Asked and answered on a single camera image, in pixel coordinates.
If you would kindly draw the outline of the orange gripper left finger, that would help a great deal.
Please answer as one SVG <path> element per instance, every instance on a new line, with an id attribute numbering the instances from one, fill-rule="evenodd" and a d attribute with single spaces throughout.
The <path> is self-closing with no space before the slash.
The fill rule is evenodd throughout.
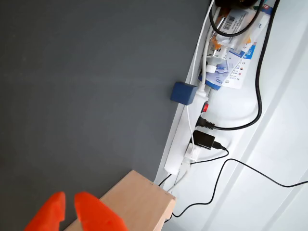
<path id="1" fill-rule="evenodd" d="M 54 193 L 25 227 L 25 231 L 58 231 L 65 219 L 65 193 Z"/>

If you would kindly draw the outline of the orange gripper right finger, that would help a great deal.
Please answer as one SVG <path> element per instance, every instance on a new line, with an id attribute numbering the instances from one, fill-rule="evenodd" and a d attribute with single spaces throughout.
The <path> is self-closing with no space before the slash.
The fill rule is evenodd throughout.
<path id="1" fill-rule="evenodd" d="M 124 220 L 88 192 L 75 195 L 77 218 L 84 231 L 127 231 Z"/>

